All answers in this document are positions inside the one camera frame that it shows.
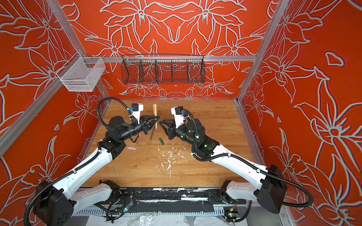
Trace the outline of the tan pen cap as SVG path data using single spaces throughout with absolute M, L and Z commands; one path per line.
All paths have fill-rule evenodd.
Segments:
M 153 104 L 153 114 L 157 116 L 157 104 Z

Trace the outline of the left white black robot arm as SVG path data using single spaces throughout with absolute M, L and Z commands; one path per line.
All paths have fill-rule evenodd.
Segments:
M 142 116 L 137 123 L 128 124 L 120 116 L 105 125 L 105 137 L 97 149 L 70 171 L 53 180 L 41 182 L 34 198 L 25 209 L 23 222 L 29 226 L 33 213 L 48 226 L 63 226 L 74 213 L 115 195 L 115 186 L 106 183 L 79 193 L 77 190 L 99 169 L 116 159 L 125 149 L 125 141 L 152 130 L 159 116 Z

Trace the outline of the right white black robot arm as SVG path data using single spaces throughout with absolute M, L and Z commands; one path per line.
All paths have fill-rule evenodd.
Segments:
M 277 166 L 266 167 L 231 152 L 207 136 L 205 127 L 199 120 L 188 121 L 177 126 L 174 120 L 165 119 L 160 122 L 160 125 L 170 140 L 178 137 L 193 145 L 191 151 L 193 156 L 223 166 L 251 184 L 250 188 L 245 188 L 235 181 L 225 181 L 222 192 L 227 198 L 256 201 L 267 211 L 274 214 L 280 213 L 287 185 L 282 181 L 284 177 Z

